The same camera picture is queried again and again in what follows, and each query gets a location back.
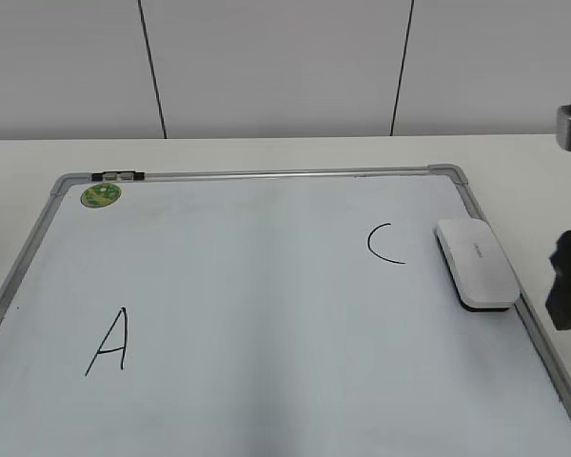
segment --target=table surface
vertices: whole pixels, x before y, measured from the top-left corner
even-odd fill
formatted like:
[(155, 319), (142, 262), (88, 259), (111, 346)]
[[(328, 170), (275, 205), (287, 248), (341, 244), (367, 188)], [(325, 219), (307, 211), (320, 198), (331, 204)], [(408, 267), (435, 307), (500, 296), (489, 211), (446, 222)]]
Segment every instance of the table surface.
[(0, 142), (0, 286), (65, 173), (460, 166), (571, 376), (571, 330), (544, 304), (571, 229), (571, 152), (552, 135)]

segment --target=white wall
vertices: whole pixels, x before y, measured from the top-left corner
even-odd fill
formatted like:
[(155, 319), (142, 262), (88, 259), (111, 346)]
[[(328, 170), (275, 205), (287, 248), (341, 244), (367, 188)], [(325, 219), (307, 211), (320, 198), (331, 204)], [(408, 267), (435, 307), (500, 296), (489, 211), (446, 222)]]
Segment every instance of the white wall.
[(417, 0), (395, 134), (547, 133), (571, 101), (571, 0)]
[(0, 0), (0, 139), (160, 137), (135, 0)]
[(409, 0), (147, 0), (169, 138), (388, 133)]
[[(142, 0), (170, 138), (386, 135), (411, 0)], [(571, 0), (416, 0), (395, 134), (551, 132)], [(0, 0), (0, 139), (160, 138), (137, 0)]]

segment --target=round sticker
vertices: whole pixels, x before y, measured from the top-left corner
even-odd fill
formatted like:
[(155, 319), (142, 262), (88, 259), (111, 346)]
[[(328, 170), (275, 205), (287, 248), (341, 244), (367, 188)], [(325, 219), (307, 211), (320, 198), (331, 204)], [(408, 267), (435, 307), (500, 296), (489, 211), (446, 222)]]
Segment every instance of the round sticker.
[(96, 184), (85, 190), (80, 202), (87, 208), (103, 208), (111, 205), (121, 196), (121, 188), (115, 184)]

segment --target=letter a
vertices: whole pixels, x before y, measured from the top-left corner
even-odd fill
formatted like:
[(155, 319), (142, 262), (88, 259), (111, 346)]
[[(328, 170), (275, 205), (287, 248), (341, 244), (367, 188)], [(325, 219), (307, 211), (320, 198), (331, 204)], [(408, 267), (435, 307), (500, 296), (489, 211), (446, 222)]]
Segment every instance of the letter a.
[[(114, 326), (116, 326), (116, 323), (118, 322), (119, 318), (123, 316), (123, 319), (125, 319), (124, 321), (124, 334), (123, 334), (123, 345), (120, 346), (119, 348), (113, 348), (113, 349), (103, 349), (104, 347), (104, 343), (106, 342), (106, 340), (108, 339), (108, 337), (110, 336), (110, 333), (112, 332), (112, 330), (114, 329)], [(119, 309), (118, 314), (116, 314), (116, 317), (114, 318), (114, 322), (112, 322), (112, 325), (110, 326), (110, 328), (108, 329), (108, 333), (106, 333), (106, 336), (104, 337), (104, 339), (102, 340), (101, 345), (99, 345), (99, 348), (97, 349), (97, 351), (95, 352), (95, 355), (93, 355), (93, 358), (91, 359), (91, 363), (89, 364), (89, 367), (87, 368), (87, 371), (85, 371), (85, 376), (87, 376), (91, 370), (91, 367), (93, 366), (93, 364), (95, 363), (95, 359), (97, 359), (97, 356), (100, 354), (109, 354), (111, 352), (116, 352), (117, 350), (121, 351), (121, 369), (123, 369), (123, 363), (125, 362), (125, 353), (127, 352), (127, 310), (125, 309), (125, 307), (122, 307)]]

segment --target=white eraser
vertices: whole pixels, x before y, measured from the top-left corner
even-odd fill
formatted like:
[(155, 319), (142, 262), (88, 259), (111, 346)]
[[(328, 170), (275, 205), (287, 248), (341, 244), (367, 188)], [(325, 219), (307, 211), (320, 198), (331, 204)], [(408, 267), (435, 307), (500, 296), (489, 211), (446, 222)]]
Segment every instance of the white eraser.
[(444, 219), (436, 235), (463, 306), (507, 310), (521, 295), (518, 281), (493, 230), (480, 219)]

